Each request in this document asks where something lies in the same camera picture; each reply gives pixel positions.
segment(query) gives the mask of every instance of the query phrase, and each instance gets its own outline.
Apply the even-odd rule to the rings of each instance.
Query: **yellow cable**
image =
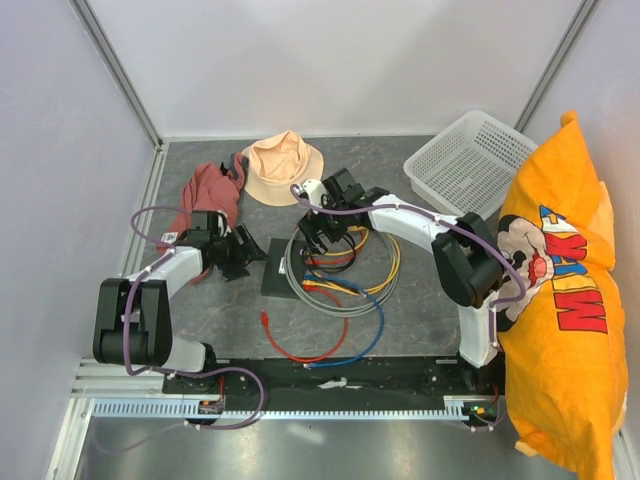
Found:
[[[360,243],[356,245],[355,250],[360,250],[362,246],[365,244],[367,239],[369,238],[369,229],[365,227],[349,227],[350,232],[359,232],[360,230],[364,230],[364,237],[360,240]],[[345,250],[344,252],[327,252],[325,255],[327,257],[341,257],[343,255],[351,255],[353,250]]]
[[[400,246],[398,245],[398,242],[396,242],[396,239],[393,238],[393,236],[388,235],[388,234],[384,234],[387,236],[387,238],[389,238],[389,240],[391,240],[391,242],[393,243],[393,247],[395,249],[395,256],[393,259],[393,262],[391,264],[391,271],[389,272],[389,275],[387,276],[387,279],[381,283],[380,285],[376,285],[374,287],[370,287],[367,288],[366,291],[369,294],[376,294],[379,293],[380,291],[382,291],[382,289],[384,287],[386,287],[389,283],[391,283],[391,281],[398,275],[399,271],[400,271]],[[354,293],[351,290],[347,290],[344,287],[341,287],[340,285],[335,285],[333,283],[329,283],[329,282],[322,282],[321,279],[319,279],[320,281],[313,281],[313,280],[305,280],[304,282],[302,282],[303,285],[313,285],[316,287],[323,287],[323,288],[329,288],[331,290],[336,290],[338,292],[342,292],[342,293],[346,293],[348,295],[353,295],[353,296],[359,296],[359,293]]]

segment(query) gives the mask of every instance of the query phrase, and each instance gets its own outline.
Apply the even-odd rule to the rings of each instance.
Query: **beige bucket hat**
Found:
[[[291,130],[258,140],[242,154],[249,159],[244,189],[265,205],[293,205],[296,200],[289,190],[292,184],[322,178],[322,154]]]

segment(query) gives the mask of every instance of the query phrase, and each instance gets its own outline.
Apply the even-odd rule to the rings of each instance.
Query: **red cloth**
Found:
[[[245,157],[241,153],[233,156],[233,165],[224,175],[215,163],[204,163],[196,167],[193,177],[182,191],[181,206],[187,212],[193,210],[222,210],[227,214],[229,227],[235,228],[238,220],[238,200],[244,187]],[[181,234],[189,228],[191,217],[179,213],[169,227],[169,232]]]

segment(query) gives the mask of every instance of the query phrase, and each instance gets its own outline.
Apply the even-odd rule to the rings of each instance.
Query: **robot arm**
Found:
[[[302,196],[313,206],[330,210],[353,210],[376,205],[409,205],[380,188],[364,191],[346,169],[322,182],[307,181],[302,188]],[[456,218],[426,212],[432,217],[464,228],[497,248],[484,221],[478,215],[470,213]],[[462,338],[460,355],[478,368],[487,365],[496,356],[489,304],[497,297],[497,289],[502,284],[503,269],[495,258],[487,254],[480,245],[419,213],[404,209],[381,208],[364,214],[340,216],[326,215],[312,209],[298,223],[309,248],[318,253],[326,251],[326,246],[320,240],[321,233],[334,242],[341,238],[351,225],[391,233],[433,254],[442,288],[458,305]]]
[[[169,299],[188,281],[216,266],[227,280],[248,275],[252,260],[266,258],[243,225],[233,232],[222,212],[194,211],[191,225],[139,281],[130,318],[131,362],[199,372],[212,349],[173,335]],[[101,363],[123,364],[123,321],[129,292],[144,272],[109,278],[100,286],[93,354]]]

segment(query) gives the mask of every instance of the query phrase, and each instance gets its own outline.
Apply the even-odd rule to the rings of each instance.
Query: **label sticker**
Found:
[[[164,243],[175,243],[177,239],[178,232],[167,232],[162,235],[162,238],[160,240],[162,240]]]
[[[120,315],[120,321],[124,323],[124,315]],[[140,323],[140,310],[134,310],[129,317],[129,323]]]

